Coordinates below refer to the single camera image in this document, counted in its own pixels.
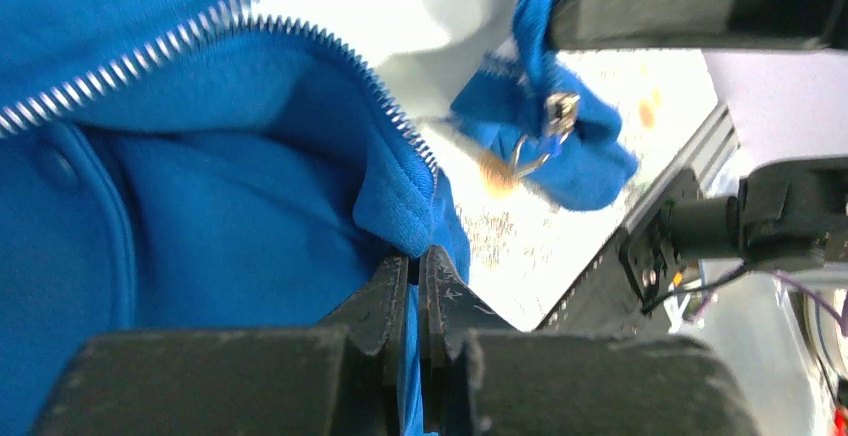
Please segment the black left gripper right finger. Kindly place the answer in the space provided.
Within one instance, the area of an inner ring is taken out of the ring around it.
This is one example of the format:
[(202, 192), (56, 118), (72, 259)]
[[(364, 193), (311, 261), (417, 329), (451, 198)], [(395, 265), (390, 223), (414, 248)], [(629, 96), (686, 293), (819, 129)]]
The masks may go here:
[(431, 247), (419, 270), (423, 427), (438, 435), (755, 435), (718, 355), (678, 335), (522, 332)]

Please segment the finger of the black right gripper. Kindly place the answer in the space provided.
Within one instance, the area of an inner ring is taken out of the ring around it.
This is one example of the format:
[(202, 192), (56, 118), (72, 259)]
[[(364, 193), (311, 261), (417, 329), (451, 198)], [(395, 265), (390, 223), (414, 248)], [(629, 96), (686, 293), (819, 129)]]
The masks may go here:
[(559, 50), (844, 50), (847, 0), (554, 0)]

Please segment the blue zip-up jacket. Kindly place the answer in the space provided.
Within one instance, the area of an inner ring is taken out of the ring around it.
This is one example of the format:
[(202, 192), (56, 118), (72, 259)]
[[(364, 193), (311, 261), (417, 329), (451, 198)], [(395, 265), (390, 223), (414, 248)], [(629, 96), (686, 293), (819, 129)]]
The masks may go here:
[(545, 41), (552, 0), (1, 0), (1, 431), (120, 329), (309, 325), (385, 254), (470, 247), (412, 120), (541, 161), (570, 210), (636, 172)]

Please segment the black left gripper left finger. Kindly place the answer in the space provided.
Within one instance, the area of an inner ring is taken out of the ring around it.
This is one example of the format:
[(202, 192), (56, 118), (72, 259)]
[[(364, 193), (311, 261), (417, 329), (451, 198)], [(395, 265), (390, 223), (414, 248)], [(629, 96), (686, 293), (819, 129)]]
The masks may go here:
[(396, 435), (410, 263), (317, 324), (136, 331), (82, 345), (35, 435)]

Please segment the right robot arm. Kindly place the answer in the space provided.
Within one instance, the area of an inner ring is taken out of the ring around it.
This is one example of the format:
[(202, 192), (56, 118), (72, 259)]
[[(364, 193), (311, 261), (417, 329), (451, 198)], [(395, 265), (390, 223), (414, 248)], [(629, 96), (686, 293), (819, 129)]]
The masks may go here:
[[(555, 0), (548, 40), (561, 50), (845, 50), (847, 0)], [(739, 258), (751, 271), (818, 268), (847, 229), (847, 161), (771, 163), (734, 196), (700, 199), (685, 168), (635, 223), (614, 232), (548, 323), (643, 317), (672, 296), (671, 276), (703, 259)]]

